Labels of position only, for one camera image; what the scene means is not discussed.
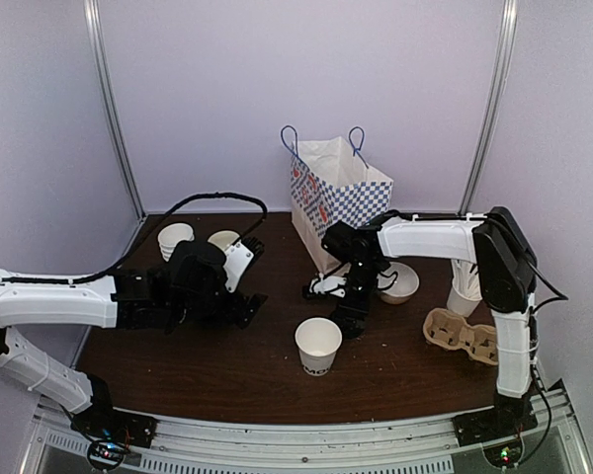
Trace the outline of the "white paper coffee cup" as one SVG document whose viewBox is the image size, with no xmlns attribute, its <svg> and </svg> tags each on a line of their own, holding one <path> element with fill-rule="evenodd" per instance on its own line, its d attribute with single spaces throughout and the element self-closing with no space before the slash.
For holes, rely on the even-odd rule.
<svg viewBox="0 0 593 474">
<path fill-rule="evenodd" d="M 314 317 L 297 326 L 295 342 L 303 370 L 311 376 L 323 376 L 330 370 L 343 336 L 333 321 Z"/>
</svg>

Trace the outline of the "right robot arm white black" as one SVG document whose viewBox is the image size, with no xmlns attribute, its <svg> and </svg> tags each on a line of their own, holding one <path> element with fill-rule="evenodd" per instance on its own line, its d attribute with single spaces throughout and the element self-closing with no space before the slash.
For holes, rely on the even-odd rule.
<svg viewBox="0 0 593 474">
<path fill-rule="evenodd" d="M 459 260 L 472 264 L 480 295 L 498 337 L 498 376 L 487 427 L 510 434 L 525 419 L 538 341 L 535 291 L 543 276 L 537 257 L 512 213 L 495 206 L 485 214 L 408 214 L 386 211 L 354 228 L 329 227 L 321 247 L 349 268 L 343 276 L 321 274 L 305 287 L 309 295 L 338 297 L 330 318 L 354 339 L 366 328 L 379 275 L 401 257 Z"/>
</svg>

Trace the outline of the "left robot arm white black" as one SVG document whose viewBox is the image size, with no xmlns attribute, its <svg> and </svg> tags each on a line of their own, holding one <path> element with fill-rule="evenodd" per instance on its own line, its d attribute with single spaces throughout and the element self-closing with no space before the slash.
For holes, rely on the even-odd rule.
<svg viewBox="0 0 593 474">
<path fill-rule="evenodd" d="M 263 294 L 238 290 L 264 252 L 244 230 L 226 250 L 185 239 L 171 257 L 146 271 L 127 269 L 128 255 L 88 276 L 35 276 L 0 269 L 0 369 L 61 405 L 101 438 L 123 427 L 107 383 L 75 371 L 28 342 L 20 325 L 75 324 L 102 329 L 162 329 L 197 323 L 247 327 Z"/>
</svg>

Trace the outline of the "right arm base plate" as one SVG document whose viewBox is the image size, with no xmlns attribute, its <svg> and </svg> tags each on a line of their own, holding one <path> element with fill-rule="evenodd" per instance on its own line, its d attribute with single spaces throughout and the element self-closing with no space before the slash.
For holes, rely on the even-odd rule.
<svg viewBox="0 0 593 474">
<path fill-rule="evenodd" d="M 491 408 L 457 415 L 453 418 L 453 426 L 459 446 L 469 446 L 515 437 L 536 428 L 538 420 L 535 415 L 513 419 Z"/>
</svg>

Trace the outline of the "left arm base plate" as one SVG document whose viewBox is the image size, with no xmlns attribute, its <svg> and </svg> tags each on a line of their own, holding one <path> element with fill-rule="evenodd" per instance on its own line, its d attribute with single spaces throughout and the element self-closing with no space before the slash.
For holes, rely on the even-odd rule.
<svg viewBox="0 0 593 474">
<path fill-rule="evenodd" d="M 89 439 L 112 441 L 122 447 L 149 448 L 157 420 L 128 412 L 115 412 L 103 418 L 82 413 L 71 418 L 70 427 Z"/>
</svg>

